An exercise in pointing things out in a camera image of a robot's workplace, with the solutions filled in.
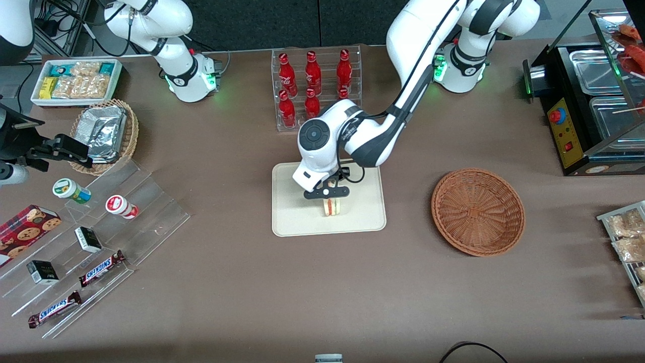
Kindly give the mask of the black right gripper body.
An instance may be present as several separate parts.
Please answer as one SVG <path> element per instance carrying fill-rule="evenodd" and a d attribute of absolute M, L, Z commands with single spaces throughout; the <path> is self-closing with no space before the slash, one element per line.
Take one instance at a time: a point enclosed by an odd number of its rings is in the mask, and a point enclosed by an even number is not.
<path fill-rule="evenodd" d="M 1 159 L 9 161 L 26 156 L 28 152 L 42 145 L 42 137 L 35 127 L 16 129 L 25 122 L 20 113 L 2 105 Z"/>

